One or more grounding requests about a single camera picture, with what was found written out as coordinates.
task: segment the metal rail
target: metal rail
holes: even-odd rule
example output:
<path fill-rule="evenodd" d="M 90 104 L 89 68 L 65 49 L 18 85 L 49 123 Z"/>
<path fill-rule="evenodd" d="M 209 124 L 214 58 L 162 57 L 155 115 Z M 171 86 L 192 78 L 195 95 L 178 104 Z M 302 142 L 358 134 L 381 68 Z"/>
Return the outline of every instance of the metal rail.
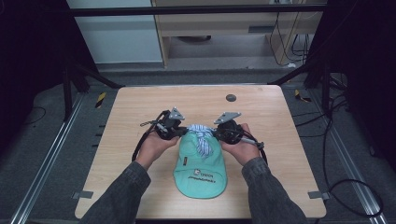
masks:
<path fill-rule="evenodd" d="M 170 14 L 213 14 L 213 13 L 254 13 L 254 12 L 313 12 L 337 9 L 326 4 L 287 5 L 228 5 L 228 6 L 186 6 L 186 7 L 113 7 L 113 8 L 44 8 L 51 14 L 66 14 L 73 17 L 136 16 Z"/>
<path fill-rule="evenodd" d="M 32 211 L 33 206 L 35 205 L 35 201 L 37 200 L 38 195 L 43 189 L 47 177 L 50 174 L 50 170 L 52 169 L 52 166 L 55 163 L 59 152 L 61 151 L 61 148 L 64 144 L 64 140 L 66 139 L 66 136 L 69 134 L 69 131 L 76 119 L 78 111 L 81 108 L 81 103 L 83 98 L 84 98 L 84 93 L 80 93 L 73 106 L 74 110 L 70 116 L 70 119 L 64 122 L 64 124 L 61 127 L 61 130 L 58 132 L 58 135 L 55 137 L 55 140 L 53 141 L 52 146 L 49 149 L 46 158 L 44 159 L 40 169 L 37 172 L 37 175 L 35 176 L 35 180 L 33 181 L 32 185 L 27 191 L 17 211 L 12 216 L 10 222 L 11 224 L 17 224 L 17 223 L 22 224 L 26 222 L 30 212 Z"/>
<path fill-rule="evenodd" d="M 310 94 L 313 96 L 312 97 L 313 101 L 315 102 L 318 110 L 322 111 L 322 107 L 319 104 L 320 97 L 318 96 L 318 93 L 315 91 L 310 91 Z M 325 118 L 323 118 L 323 122 L 327 126 L 328 121 Z M 334 145 L 334 148 L 338 154 L 338 157 L 340 158 L 340 161 L 344 166 L 347 176 L 351 179 L 357 179 L 362 182 L 365 182 L 364 177 L 361 174 L 361 171 L 359 170 L 359 168 L 356 166 L 355 162 L 350 157 L 349 153 L 347 152 L 347 147 L 345 146 L 340 134 L 337 132 L 337 129 L 334 126 L 332 126 L 332 128 L 330 129 L 329 134 L 330 134 L 332 143 Z M 376 201 L 375 196 L 370 191 L 370 189 L 368 189 L 360 184 L 353 184 L 353 188 L 354 188 L 356 194 L 358 195 L 358 197 L 361 201 L 361 205 L 363 206 L 366 214 L 372 215 L 379 211 L 378 202 Z M 381 215 L 379 215 L 378 217 L 371 217 L 370 221 L 373 224 L 388 223 L 383 213 Z"/>

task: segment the sleeve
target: sleeve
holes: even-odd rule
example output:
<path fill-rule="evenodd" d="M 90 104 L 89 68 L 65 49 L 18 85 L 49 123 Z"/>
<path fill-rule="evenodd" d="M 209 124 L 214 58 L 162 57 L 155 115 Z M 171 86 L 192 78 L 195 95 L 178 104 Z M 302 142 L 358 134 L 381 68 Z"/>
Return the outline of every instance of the sleeve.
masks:
<path fill-rule="evenodd" d="M 134 223 L 140 199 L 150 182 L 147 171 L 132 162 L 79 223 Z"/>
<path fill-rule="evenodd" d="M 307 223 L 301 208 L 294 203 L 262 158 L 248 161 L 242 169 L 247 181 L 252 223 Z"/>

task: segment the black cable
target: black cable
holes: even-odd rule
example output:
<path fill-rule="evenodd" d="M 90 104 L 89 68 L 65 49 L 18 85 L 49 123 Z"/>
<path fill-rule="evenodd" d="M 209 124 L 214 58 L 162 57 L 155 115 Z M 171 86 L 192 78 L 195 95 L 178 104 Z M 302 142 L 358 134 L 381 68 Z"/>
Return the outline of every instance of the black cable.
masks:
<path fill-rule="evenodd" d="M 320 118 L 323 117 L 323 116 L 326 116 L 326 114 L 321 114 L 320 116 L 317 116 L 317 117 L 315 117 L 315 118 L 313 118 L 313 119 L 311 119 L 311 120 L 308 120 L 308 121 L 306 121 L 306 122 L 304 122 L 304 123 L 296 124 L 295 126 L 296 126 L 296 127 L 303 126 L 303 125 L 308 124 L 308 123 L 311 123 L 311 122 L 313 122 L 313 121 L 315 121 L 315 120 L 317 120 L 317 119 L 320 119 Z"/>
<path fill-rule="evenodd" d="M 23 125 L 34 124 L 34 123 L 38 122 L 39 120 L 43 119 L 47 114 L 47 110 L 42 106 L 34 106 L 33 109 L 42 109 L 44 113 L 41 115 L 40 118 L 33 120 L 33 121 L 25 122 L 25 123 L 23 123 Z"/>
<path fill-rule="evenodd" d="M 142 147 L 143 143 L 146 141 L 146 139 L 148 138 L 149 134 L 155 131 L 155 129 L 154 129 L 155 125 L 158 123 L 158 120 L 160 119 L 160 117 L 165 115 L 166 112 L 167 112 L 166 110 L 161 112 L 161 114 L 153 121 L 148 121 L 148 122 L 140 124 L 140 127 L 145 126 L 146 124 L 151 124 L 151 125 L 146 130 L 146 132 L 143 133 L 142 137 L 140 138 L 139 142 L 137 143 L 136 148 L 134 149 L 134 154 L 132 154 L 132 161 L 136 160 L 137 154 L 139 153 L 140 148 Z"/>
<path fill-rule="evenodd" d="M 257 139 L 251 133 L 248 133 L 245 130 L 243 130 L 242 132 L 239 132 L 239 131 L 233 130 L 233 129 L 221 129 L 221 130 L 225 131 L 225 132 L 230 132 L 230 133 L 242 134 L 243 136 L 247 137 L 247 139 L 253 140 L 255 142 L 255 144 L 256 144 L 257 149 L 260 151 L 260 154 L 262 155 L 262 158 L 265 160 L 265 163 L 267 163 L 267 165 L 268 165 L 267 156 L 265 155 L 265 152 L 264 152 L 264 144 L 263 144 L 263 142 L 259 143 L 257 141 Z"/>
<path fill-rule="evenodd" d="M 293 43 L 291 44 L 291 52 L 292 52 L 295 56 L 301 57 L 301 56 L 303 56 L 303 54 L 297 54 L 296 52 L 301 52 L 301 51 L 304 51 L 304 50 L 303 50 L 303 49 L 294 49 L 294 45 L 295 45 L 295 43 L 296 43 L 296 41 L 297 41 L 297 38 L 299 38 L 299 41 L 300 41 L 300 35 L 296 35 L 296 36 L 294 37 Z"/>
<path fill-rule="evenodd" d="M 292 117 L 300 117 L 300 116 L 305 116 L 305 115 L 310 115 L 310 114 L 317 114 L 319 112 L 308 112 L 308 113 L 303 113 L 303 114 L 298 114 L 298 115 L 292 115 Z"/>
<path fill-rule="evenodd" d="M 276 27 L 277 27 L 277 32 L 278 32 L 278 34 L 279 34 L 280 42 L 281 42 L 281 44 L 282 44 L 283 53 L 285 54 L 286 58 L 287 58 L 291 63 L 297 63 L 297 62 L 299 62 L 300 60 L 291 59 L 291 58 L 288 56 L 288 53 L 286 52 L 286 47 L 285 47 L 285 44 L 283 43 L 282 35 L 280 34 L 280 29 L 279 29 L 279 12 L 276 13 L 276 21 L 275 21 L 274 29 L 273 29 L 273 32 L 272 32 L 271 35 L 270 35 L 270 46 L 271 46 L 272 52 L 274 53 L 274 55 L 276 55 L 275 52 L 274 52 L 274 49 L 273 49 L 273 47 L 272 47 L 272 37 L 273 37 L 274 31 L 276 30 Z M 284 66 L 284 65 L 285 65 L 285 64 L 279 63 L 277 60 L 276 60 L 276 63 L 277 63 L 278 65 L 280 65 L 280 66 Z"/>
<path fill-rule="evenodd" d="M 330 109 L 331 113 L 328 116 L 329 117 L 329 121 L 327 123 L 325 133 L 323 135 L 323 142 L 322 142 L 322 169 L 323 169 L 323 176 L 324 176 L 324 179 L 325 179 L 325 182 L 326 182 L 326 186 L 327 186 L 327 189 L 328 189 L 329 193 L 334 197 L 334 199 L 337 202 L 339 202 L 341 205 L 343 205 L 348 211 L 350 211 L 350 212 L 352 212 L 355 215 L 358 215 L 360 217 L 368 217 L 368 218 L 377 217 L 384 210 L 384 203 L 383 203 L 381 197 L 379 196 L 379 194 L 372 187 L 370 187 L 368 184 L 366 184 L 366 183 L 364 183 L 364 182 L 362 182 L 360 180 L 357 180 L 357 179 L 342 179 L 342 180 L 337 181 L 333 185 L 330 185 L 330 183 L 329 183 L 329 178 L 328 178 L 327 171 L 326 171 L 326 140 L 327 140 L 327 133 L 329 132 L 329 130 L 332 127 L 332 112 L 336 108 L 339 108 L 340 106 L 346 104 L 346 100 L 344 100 L 344 101 L 341 101 L 340 103 L 338 103 L 337 105 L 334 105 L 335 100 L 337 98 L 341 97 L 341 96 L 344 96 L 344 94 L 340 94 L 337 97 L 335 97 L 334 100 L 332 100 L 331 109 Z M 374 196 L 379 200 L 379 210 L 378 210 L 378 212 L 375 213 L 375 214 L 372 214 L 372 215 L 368 215 L 368 214 L 365 214 L 365 213 L 358 212 L 358 211 L 352 209 L 351 207 L 347 206 L 344 202 L 342 202 L 332 191 L 335 189 L 335 187 L 337 187 L 338 185 L 340 185 L 342 183 L 345 183 L 345 182 L 355 182 L 355 183 L 362 184 L 365 187 L 369 188 L 370 191 L 374 194 Z"/>
<path fill-rule="evenodd" d="M 305 35 L 305 42 L 304 42 L 304 51 L 303 51 L 303 64 L 306 61 L 309 53 L 309 35 Z"/>
<path fill-rule="evenodd" d="M 323 134 L 318 134 L 318 135 L 299 135 L 299 137 L 301 137 L 301 138 L 310 138 L 310 137 L 321 137 L 323 135 L 324 135 L 324 133 Z"/>
<path fill-rule="evenodd" d="M 352 12 L 355 9 L 358 2 L 359 2 L 359 0 L 355 0 L 354 5 L 348 11 L 348 13 L 345 15 L 345 17 L 341 20 L 341 22 L 339 22 L 337 24 L 337 26 L 332 30 L 332 32 L 329 35 L 327 35 L 327 38 L 324 41 L 322 41 L 322 43 L 316 48 L 315 51 L 311 51 L 312 53 L 310 53 L 308 55 L 309 57 L 306 58 L 306 63 L 303 66 L 300 66 L 300 67 L 296 68 L 295 70 L 291 71 L 290 73 L 288 73 L 287 75 L 285 75 L 275 81 L 268 82 L 267 84 L 268 85 L 281 85 L 281 84 L 285 83 L 286 81 L 290 80 L 291 78 L 297 77 L 302 72 L 306 72 L 306 71 L 312 69 L 313 67 L 315 67 L 315 65 L 317 63 L 324 61 L 326 59 L 326 57 L 328 57 L 328 55 L 326 53 L 324 53 L 322 55 L 317 55 L 317 54 L 319 54 L 323 49 L 325 49 L 325 47 L 327 45 L 329 45 L 329 42 L 333 41 L 335 39 L 335 37 L 337 37 L 336 36 L 337 32 L 339 32 L 342 25 L 346 22 L 346 20 L 352 14 Z"/>

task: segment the hand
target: hand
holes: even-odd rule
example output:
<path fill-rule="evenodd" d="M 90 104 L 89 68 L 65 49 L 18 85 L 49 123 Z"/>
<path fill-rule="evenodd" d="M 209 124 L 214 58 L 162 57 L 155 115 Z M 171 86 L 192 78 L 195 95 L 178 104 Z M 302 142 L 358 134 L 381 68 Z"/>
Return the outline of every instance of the hand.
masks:
<path fill-rule="evenodd" d="M 151 164 L 160 158 L 166 149 L 176 145 L 178 139 L 179 137 L 177 136 L 171 140 L 163 140 L 157 133 L 150 133 L 142 144 L 135 161 L 148 170 Z"/>
<path fill-rule="evenodd" d="M 241 124 L 241 127 L 243 130 L 250 133 L 250 129 L 248 128 L 248 125 L 246 123 Z M 238 144 L 229 145 L 223 141 L 219 142 L 222 149 L 233 155 L 236 160 L 243 166 L 251 159 L 260 157 L 260 151 L 257 149 L 256 146 L 253 146 L 250 143 L 240 141 Z"/>

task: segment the tabletop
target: tabletop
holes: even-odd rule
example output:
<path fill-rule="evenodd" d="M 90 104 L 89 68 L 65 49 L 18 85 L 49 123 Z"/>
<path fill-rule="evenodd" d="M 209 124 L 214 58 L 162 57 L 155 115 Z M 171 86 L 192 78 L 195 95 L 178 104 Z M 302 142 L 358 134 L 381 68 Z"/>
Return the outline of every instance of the tabletop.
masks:
<path fill-rule="evenodd" d="M 229 94 L 236 100 L 227 101 Z M 84 191 L 93 195 L 79 199 L 76 217 L 82 217 L 131 162 L 134 148 L 147 129 L 140 124 L 174 106 L 186 118 L 180 125 L 184 127 L 203 124 L 216 128 L 214 120 L 223 112 L 240 112 L 242 115 L 234 120 L 247 123 L 258 141 L 264 142 L 272 174 L 290 198 L 307 217 L 326 215 L 323 201 L 308 196 L 309 191 L 318 191 L 318 185 L 280 87 L 217 85 L 120 89 L 84 186 Z M 151 184 L 142 197 L 137 218 L 250 218 L 242 166 L 229 153 L 223 151 L 223 156 L 226 190 L 213 199 L 192 199 L 178 191 L 173 178 L 178 143 L 167 149 L 148 170 Z"/>

